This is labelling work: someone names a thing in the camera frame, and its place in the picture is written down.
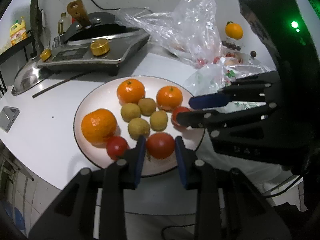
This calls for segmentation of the steel dome pot lid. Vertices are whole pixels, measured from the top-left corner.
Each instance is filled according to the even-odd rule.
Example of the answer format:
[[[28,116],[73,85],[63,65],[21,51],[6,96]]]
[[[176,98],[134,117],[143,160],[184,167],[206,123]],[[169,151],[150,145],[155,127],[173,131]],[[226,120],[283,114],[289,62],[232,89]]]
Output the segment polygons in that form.
[[[13,96],[20,95],[28,91],[53,75],[51,70],[37,66],[39,59],[39,56],[33,56],[23,67],[19,69],[11,90]]]

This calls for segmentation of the red cherry tomato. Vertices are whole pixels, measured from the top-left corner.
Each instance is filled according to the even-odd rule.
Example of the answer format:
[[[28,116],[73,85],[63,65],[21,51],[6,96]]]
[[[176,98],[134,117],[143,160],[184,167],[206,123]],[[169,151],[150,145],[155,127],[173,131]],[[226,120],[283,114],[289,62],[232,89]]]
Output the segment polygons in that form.
[[[179,113],[184,113],[184,112],[189,112],[190,109],[188,107],[183,107],[183,106],[179,106],[176,107],[173,111],[172,111],[172,115],[171,115],[171,122],[174,126],[176,127],[181,127],[181,125],[177,122],[177,115]]]
[[[175,150],[175,141],[168,133],[155,133],[148,137],[146,150],[155,159],[166,159]]]
[[[120,136],[112,136],[108,138],[106,143],[106,150],[108,156],[117,161],[129,149],[127,141]]]

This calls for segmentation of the black umbrella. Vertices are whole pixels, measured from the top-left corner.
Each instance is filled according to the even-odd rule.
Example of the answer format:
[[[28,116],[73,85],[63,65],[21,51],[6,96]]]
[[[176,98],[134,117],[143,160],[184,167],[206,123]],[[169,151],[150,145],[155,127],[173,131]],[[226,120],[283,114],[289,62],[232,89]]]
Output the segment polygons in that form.
[[[36,0],[36,21],[37,21],[37,32],[38,32],[38,44],[39,51],[44,50],[44,45],[46,43],[46,24],[45,24],[45,14],[44,10],[40,8],[39,0]]]

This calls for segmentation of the black chopstick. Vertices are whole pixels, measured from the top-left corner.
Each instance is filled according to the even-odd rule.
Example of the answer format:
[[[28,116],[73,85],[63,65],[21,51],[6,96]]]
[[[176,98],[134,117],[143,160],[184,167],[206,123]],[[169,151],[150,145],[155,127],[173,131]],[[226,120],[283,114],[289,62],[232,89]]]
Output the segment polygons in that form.
[[[50,91],[50,90],[52,90],[52,89],[54,89],[54,88],[56,88],[56,87],[59,87],[59,86],[65,84],[65,83],[67,83],[67,82],[69,82],[69,81],[75,80],[75,79],[77,79],[77,78],[83,77],[83,76],[85,76],[85,75],[87,75],[87,74],[91,74],[91,73],[93,73],[93,71],[88,71],[88,72],[84,72],[84,73],[75,75],[75,76],[73,76],[73,77],[69,77],[69,78],[67,78],[67,79],[65,79],[65,80],[62,80],[62,81],[60,81],[60,82],[58,82],[58,83],[56,83],[56,84],[54,84],[54,85],[52,85],[52,86],[49,86],[49,87],[43,89],[43,90],[40,91],[40,92],[37,92],[36,94],[32,95],[32,98],[34,99],[34,98],[36,98],[36,97],[38,97],[38,96],[41,96],[42,94],[44,94],[44,93],[46,93],[46,92],[48,92],[48,91]]]

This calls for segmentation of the clear box of dark fruit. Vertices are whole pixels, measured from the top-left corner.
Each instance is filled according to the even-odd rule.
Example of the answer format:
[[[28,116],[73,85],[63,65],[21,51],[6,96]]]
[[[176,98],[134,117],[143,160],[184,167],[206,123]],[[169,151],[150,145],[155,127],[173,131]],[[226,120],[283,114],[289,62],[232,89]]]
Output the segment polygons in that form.
[[[240,51],[241,50],[241,44],[239,41],[232,39],[232,38],[226,38],[221,41],[222,45],[226,47],[229,50],[234,51]]]

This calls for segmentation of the tan longan fruit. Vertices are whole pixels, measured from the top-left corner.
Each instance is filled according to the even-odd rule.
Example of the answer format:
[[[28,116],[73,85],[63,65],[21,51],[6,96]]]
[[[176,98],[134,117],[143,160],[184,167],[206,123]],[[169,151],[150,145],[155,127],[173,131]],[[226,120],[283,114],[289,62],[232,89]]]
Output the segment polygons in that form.
[[[141,117],[140,107],[135,103],[126,103],[122,106],[121,117],[125,122],[130,122],[134,118]]]
[[[156,111],[157,104],[152,98],[142,98],[138,102],[140,111],[144,116],[150,116]]]
[[[141,135],[147,138],[150,134],[150,125],[142,118],[134,118],[128,124],[128,132],[133,140],[138,140]]]
[[[163,131],[168,124],[167,113],[163,110],[156,111],[150,116],[150,126],[154,131]]]

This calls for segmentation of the steel saucepan with lid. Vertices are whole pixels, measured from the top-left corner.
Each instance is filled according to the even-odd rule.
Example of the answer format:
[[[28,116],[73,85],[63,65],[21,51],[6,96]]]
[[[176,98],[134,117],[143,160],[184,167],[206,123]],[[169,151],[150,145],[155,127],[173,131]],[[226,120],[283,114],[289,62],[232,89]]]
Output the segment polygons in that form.
[[[241,53],[241,52],[238,52],[240,58],[241,58],[241,62],[242,64],[244,65],[259,65],[260,64],[260,61],[257,60],[255,57],[251,57],[251,55],[249,54],[246,54],[246,53]]]

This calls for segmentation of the small mandarin orange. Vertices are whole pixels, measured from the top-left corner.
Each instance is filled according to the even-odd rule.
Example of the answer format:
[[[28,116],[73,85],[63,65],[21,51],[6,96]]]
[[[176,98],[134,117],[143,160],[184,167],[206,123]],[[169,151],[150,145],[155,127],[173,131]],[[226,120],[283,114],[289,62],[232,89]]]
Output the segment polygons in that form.
[[[181,90],[175,86],[162,87],[156,95],[156,102],[159,109],[172,111],[180,106],[183,101]]]

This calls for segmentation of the flat printed plastic bag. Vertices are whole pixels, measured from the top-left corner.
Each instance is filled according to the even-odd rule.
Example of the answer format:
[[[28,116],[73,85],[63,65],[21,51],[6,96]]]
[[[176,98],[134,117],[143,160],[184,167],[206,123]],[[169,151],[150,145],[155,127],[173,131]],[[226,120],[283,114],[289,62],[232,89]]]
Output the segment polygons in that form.
[[[197,70],[193,75],[191,75],[183,84],[191,94],[196,96],[203,96],[207,94],[217,93],[220,88],[228,87],[232,82],[237,79],[244,77],[249,77],[256,74],[262,74],[270,72],[272,69],[267,66],[258,64],[208,64]],[[226,106],[205,106],[205,101],[200,99],[193,102],[189,101],[189,106],[194,110],[201,110],[206,108],[216,108],[222,113],[230,113],[245,109],[250,109],[258,106],[265,105],[262,102],[247,102],[247,101],[233,101],[227,103]]]

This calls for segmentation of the black metal rack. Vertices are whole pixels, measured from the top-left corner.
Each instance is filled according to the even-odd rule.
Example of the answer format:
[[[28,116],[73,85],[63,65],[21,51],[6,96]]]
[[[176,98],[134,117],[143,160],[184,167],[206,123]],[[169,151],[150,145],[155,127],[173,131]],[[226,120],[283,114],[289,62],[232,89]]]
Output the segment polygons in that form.
[[[28,30],[26,32],[26,34],[27,34],[26,39],[18,42],[17,44],[13,45],[9,49],[7,49],[4,53],[1,54],[1,64],[3,64],[5,61],[7,61],[9,58],[13,57],[15,54],[17,54],[21,50],[24,51],[25,59],[26,59],[26,61],[28,61],[29,58],[28,58],[28,54],[27,54],[27,50],[26,50],[26,47],[28,44],[31,44],[32,49],[33,49],[30,56],[33,54],[37,55],[36,43],[35,43],[35,38],[33,36],[33,32],[31,30]]]

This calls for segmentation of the crumpled clear plastic bag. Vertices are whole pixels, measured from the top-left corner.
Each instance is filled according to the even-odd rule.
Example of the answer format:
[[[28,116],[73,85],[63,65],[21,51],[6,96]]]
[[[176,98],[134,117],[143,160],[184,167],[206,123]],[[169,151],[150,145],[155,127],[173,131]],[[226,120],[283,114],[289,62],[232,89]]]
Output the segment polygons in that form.
[[[153,42],[196,68],[222,54],[215,15],[215,0],[180,0],[172,12],[152,13],[148,8],[123,8],[116,23],[146,31]]]

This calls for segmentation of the grey smartphone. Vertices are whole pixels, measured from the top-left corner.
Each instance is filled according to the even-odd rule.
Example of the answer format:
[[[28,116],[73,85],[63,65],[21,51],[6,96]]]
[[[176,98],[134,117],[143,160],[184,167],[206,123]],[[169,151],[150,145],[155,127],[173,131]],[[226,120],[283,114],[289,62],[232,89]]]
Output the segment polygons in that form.
[[[20,112],[21,111],[16,107],[4,106],[0,112],[1,129],[8,133]]]

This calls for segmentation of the large mandarin orange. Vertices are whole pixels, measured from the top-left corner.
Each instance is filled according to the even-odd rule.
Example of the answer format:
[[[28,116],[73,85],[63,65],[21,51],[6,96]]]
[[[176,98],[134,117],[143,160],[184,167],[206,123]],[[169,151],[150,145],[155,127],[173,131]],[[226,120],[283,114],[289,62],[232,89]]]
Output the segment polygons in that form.
[[[102,144],[115,135],[117,126],[114,114],[107,109],[100,108],[84,116],[81,131],[90,143]]]

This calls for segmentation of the steel induction cooker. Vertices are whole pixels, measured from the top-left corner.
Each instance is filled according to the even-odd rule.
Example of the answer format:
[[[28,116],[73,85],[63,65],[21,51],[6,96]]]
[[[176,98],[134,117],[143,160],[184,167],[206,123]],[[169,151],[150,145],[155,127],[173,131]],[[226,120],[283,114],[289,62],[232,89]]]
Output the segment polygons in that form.
[[[148,39],[149,34],[143,29],[131,28],[127,33],[69,41],[53,49],[47,59],[41,56],[37,66],[53,72],[106,71],[115,76]]]

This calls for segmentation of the yellow detergent jug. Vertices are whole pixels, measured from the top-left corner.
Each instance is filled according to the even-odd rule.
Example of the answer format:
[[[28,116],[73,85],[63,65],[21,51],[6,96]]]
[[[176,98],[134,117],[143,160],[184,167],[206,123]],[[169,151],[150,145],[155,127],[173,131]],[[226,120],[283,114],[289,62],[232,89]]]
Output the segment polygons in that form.
[[[26,24],[24,17],[21,17],[21,22],[18,20],[10,28],[11,45],[14,46],[18,42],[27,38]]]

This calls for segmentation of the white round plate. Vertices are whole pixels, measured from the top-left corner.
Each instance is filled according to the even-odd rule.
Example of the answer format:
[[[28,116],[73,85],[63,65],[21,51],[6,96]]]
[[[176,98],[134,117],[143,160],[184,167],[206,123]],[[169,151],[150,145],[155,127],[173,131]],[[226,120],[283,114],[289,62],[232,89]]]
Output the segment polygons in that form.
[[[106,168],[139,136],[147,141],[142,175],[152,177],[177,166],[174,139],[181,137],[191,150],[199,148],[204,129],[177,124],[188,112],[192,94],[159,77],[124,77],[91,91],[80,103],[73,122],[76,143],[95,166]]]

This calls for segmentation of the oil bottle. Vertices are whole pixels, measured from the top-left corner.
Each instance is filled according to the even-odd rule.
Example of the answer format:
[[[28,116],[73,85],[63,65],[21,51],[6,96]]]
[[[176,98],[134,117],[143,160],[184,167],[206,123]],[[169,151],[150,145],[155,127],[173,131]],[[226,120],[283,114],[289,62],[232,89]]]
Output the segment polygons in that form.
[[[57,32],[59,35],[64,34],[68,28],[71,26],[71,21],[70,19],[67,17],[66,13],[63,12],[61,14],[61,18],[59,19],[58,23],[57,23]]]

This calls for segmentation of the yellow orange on box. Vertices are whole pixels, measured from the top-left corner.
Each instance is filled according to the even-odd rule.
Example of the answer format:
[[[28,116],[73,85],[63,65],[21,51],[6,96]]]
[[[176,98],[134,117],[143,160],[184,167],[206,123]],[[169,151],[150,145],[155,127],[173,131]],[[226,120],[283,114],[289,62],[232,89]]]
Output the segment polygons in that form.
[[[225,26],[225,33],[228,37],[235,40],[241,39],[244,35],[242,27],[239,24],[233,23],[231,21],[227,22]]]

